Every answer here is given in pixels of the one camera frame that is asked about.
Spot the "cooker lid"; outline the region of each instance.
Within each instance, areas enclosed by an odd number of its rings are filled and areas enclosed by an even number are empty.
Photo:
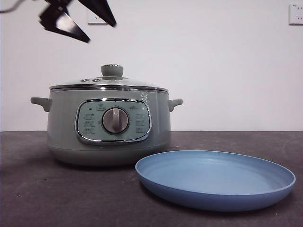
[[[51,90],[55,89],[144,89],[144,90],[158,90],[168,92],[165,88],[160,88],[155,85],[146,84],[137,80],[122,77],[123,67],[116,64],[103,65],[101,67],[101,77],[84,78],[81,80],[71,81],[62,85],[51,86]]]

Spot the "electrical socket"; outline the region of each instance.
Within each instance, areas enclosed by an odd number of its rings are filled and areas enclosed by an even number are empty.
[[[87,9],[87,23],[88,25],[107,25],[107,23],[102,20],[99,16],[95,13]]]
[[[303,4],[289,5],[289,24],[303,25]]]

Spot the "plate rim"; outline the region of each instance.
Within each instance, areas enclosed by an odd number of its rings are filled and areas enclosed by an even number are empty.
[[[203,151],[203,152],[211,152],[211,153],[228,153],[228,154],[232,154],[232,155],[239,155],[239,156],[246,156],[246,157],[249,157],[249,158],[256,158],[256,159],[260,159],[262,161],[266,161],[266,162],[269,162],[269,163],[272,163],[272,164],[275,164],[283,169],[285,169],[286,171],[290,172],[290,174],[293,176],[293,181],[283,187],[283,188],[278,188],[278,189],[275,189],[275,190],[271,190],[271,191],[266,191],[266,192],[260,192],[260,193],[251,193],[251,194],[225,194],[225,193],[209,193],[209,192],[197,192],[197,191],[191,191],[191,190],[186,190],[186,189],[181,189],[181,188],[176,188],[176,187],[171,187],[171,186],[167,186],[167,185],[164,185],[164,184],[161,184],[161,183],[157,183],[155,181],[152,181],[152,180],[149,180],[146,176],[144,176],[138,169],[138,165],[140,162],[142,162],[144,159],[148,158],[148,157],[151,157],[151,156],[156,156],[156,155],[161,155],[161,154],[166,154],[166,153],[174,153],[174,152],[187,152],[187,151]],[[180,191],[185,191],[185,192],[190,192],[190,193],[198,193],[198,194],[207,194],[207,195],[219,195],[219,196],[252,196],[252,195],[263,195],[263,194],[271,194],[271,193],[275,193],[275,192],[280,192],[280,191],[284,191],[288,188],[291,188],[294,183],[296,182],[296,177],[294,175],[294,173],[289,170],[288,168],[278,164],[278,163],[275,163],[275,162],[272,162],[272,161],[268,161],[266,159],[262,159],[262,158],[259,158],[259,157],[254,157],[254,156],[249,156],[249,155],[243,155],[243,154],[237,154],[237,153],[232,153],[232,152],[226,152],[226,151],[214,151],[214,150],[173,150],[173,151],[166,151],[166,152],[161,152],[161,153],[157,153],[157,154],[153,154],[153,155],[149,155],[149,156],[146,156],[146,157],[143,157],[141,158],[139,161],[137,161],[136,165],[135,165],[135,169],[136,169],[136,172],[138,173],[139,176],[143,177],[145,180],[147,181],[150,181],[152,183],[155,183],[157,185],[160,185],[162,187],[167,187],[167,188],[171,188],[171,189],[174,189],[174,190],[180,190]]]

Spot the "button icon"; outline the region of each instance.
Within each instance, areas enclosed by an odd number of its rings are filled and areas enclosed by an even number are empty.
[[[137,126],[144,126],[145,125],[145,120],[137,120],[136,125]]]
[[[94,121],[85,121],[84,122],[84,127],[94,127],[95,122]]]
[[[92,129],[92,128],[90,128],[90,129],[84,129],[83,133],[84,134],[95,134],[95,129]]]
[[[92,113],[86,113],[84,114],[84,119],[85,120],[92,120],[92,119],[95,119],[95,115]]]
[[[144,114],[142,114],[142,113],[136,114],[136,119],[144,119],[144,118],[145,118]]]
[[[133,106],[130,106],[129,109],[130,110],[137,110],[138,108],[133,105]]]
[[[96,110],[100,111],[100,110],[105,110],[105,106],[102,104],[102,103],[99,103],[97,106],[96,106]]]
[[[144,128],[136,128],[136,133],[144,133]]]

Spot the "cooker base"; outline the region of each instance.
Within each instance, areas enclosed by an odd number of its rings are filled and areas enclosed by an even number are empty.
[[[81,166],[121,166],[134,164],[145,156],[167,151],[168,148],[169,144],[148,148],[117,150],[69,150],[49,146],[50,152],[56,159]]]

